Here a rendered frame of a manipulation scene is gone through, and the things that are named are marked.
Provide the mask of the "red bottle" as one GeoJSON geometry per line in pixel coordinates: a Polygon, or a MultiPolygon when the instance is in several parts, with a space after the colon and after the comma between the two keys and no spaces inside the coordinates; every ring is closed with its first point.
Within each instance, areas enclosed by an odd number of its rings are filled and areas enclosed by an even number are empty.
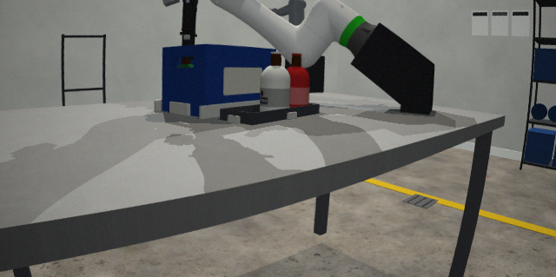
{"type": "Polygon", "coordinates": [[[309,105],[309,73],[301,66],[301,54],[292,54],[290,74],[290,108],[309,105]]]}

